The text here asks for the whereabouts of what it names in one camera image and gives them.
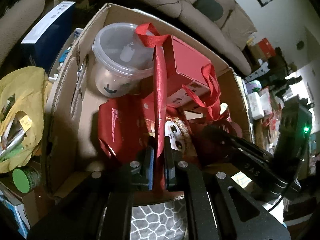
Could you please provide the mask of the dark cushion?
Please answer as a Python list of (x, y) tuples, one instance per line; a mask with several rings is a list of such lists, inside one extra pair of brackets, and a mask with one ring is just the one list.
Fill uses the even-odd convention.
[(193, 3), (193, 7), (212, 22), (219, 20), (223, 16), (223, 7), (216, 0), (196, 0)]

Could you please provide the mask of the red paper bag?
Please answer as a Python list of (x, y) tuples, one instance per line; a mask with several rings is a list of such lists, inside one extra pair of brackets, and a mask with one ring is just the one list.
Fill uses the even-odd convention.
[(102, 151), (114, 156), (126, 165), (138, 159), (138, 153), (147, 148), (150, 137), (156, 141), (155, 159), (159, 158), (164, 146), (164, 131), (158, 129), (155, 118), (155, 103), (138, 95), (126, 94), (113, 98), (99, 106), (98, 140)]

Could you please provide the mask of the long red foil pouch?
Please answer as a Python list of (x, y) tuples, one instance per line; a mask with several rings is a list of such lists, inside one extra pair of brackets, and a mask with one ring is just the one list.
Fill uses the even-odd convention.
[(155, 104), (157, 150), (152, 190), (156, 198), (162, 198), (165, 190), (164, 168), (161, 154), (164, 149), (164, 129), (167, 112), (167, 68), (163, 49), (160, 46), (155, 46), (154, 52), (153, 97)]

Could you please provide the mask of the large cardboard box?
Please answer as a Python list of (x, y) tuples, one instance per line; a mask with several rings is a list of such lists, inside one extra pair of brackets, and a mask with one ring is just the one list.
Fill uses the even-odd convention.
[(251, 140), (246, 100), (234, 70), (180, 29), (144, 13), (104, 5), (68, 53), (46, 103), (42, 138), (42, 181), (52, 197), (64, 197), (83, 176), (101, 171), (116, 181), (119, 164), (134, 161), (156, 140), (152, 185), (137, 203), (182, 197), (165, 189), (160, 151), (164, 124), (175, 120), (195, 135), (211, 120), (226, 122)]

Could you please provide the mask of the blue white carton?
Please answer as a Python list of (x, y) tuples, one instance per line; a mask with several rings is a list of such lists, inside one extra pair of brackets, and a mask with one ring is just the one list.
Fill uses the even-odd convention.
[(50, 69), (72, 32), (75, 3), (63, 1), (49, 11), (21, 41), (21, 47), (32, 66)]

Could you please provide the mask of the green lid can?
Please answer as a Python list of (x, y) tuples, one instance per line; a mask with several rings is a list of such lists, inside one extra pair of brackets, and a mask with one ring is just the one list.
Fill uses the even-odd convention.
[(12, 179), (16, 188), (21, 193), (29, 193), (41, 183), (41, 173), (31, 166), (15, 168)]

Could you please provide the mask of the brown sofa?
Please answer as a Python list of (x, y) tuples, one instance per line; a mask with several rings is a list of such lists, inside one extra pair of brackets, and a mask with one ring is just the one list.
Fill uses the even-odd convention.
[(235, 0), (216, 0), (223, 7), (223, 16), (215, 22), (193, 7), (196, 0), (115, 1), (162, 18), (219, 55), (237, 74), (251, 74), (252, 68), (245, 58), (244, 49), (249, 37), (257, 30)]

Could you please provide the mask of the white tissue box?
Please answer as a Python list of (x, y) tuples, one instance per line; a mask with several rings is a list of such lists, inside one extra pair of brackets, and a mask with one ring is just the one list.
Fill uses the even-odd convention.
[(248, 94), (247, 99), (248, 99), (248, 104), (249, 104), (252, 118), (254, 120), (263, 118), (265, 115), (264, 115), (264, 110), (262, 107), (262, 103), (260, 101), (259, 94), (257, 92)]

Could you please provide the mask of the yellow plastic bag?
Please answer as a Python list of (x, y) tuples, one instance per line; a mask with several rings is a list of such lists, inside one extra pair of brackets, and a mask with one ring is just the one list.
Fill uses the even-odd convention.
[(1, 79), (1, 108), (15, 98), (7, 115), (1, 115), (1, 173), (27, 165), (39, 147), (44, 130), (44, 107), (53, 84), (43, 68), (29, 66)]

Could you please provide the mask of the red gift bag box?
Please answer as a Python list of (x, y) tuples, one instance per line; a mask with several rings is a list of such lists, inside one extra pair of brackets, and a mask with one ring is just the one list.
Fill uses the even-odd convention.
[(139, 25), (135, 33), (166, 70), (160, 85), (167, 90), (167, 105), (180, 108), (193, 101), (209, 120), (219, 120), (221, 91), (210, 59), (174, 35), (160, 35), (152, 23)]

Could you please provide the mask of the clear plastic tub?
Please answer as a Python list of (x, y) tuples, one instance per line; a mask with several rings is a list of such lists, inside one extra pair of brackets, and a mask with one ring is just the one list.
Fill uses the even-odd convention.
[(153, 75), (153, 49), (144, 46), (136, 28), (132, 23), (112, 23), (94, 39), (95, 84), (107, 98), (124, 96)]

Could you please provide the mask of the red box on shelf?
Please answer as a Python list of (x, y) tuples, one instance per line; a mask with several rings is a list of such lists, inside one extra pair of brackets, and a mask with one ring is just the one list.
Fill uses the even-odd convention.
[(263, 38), (261, 41), (259, 41), (258, 45), (267, 59), (276, 56), (276, 51), (267, 38)]

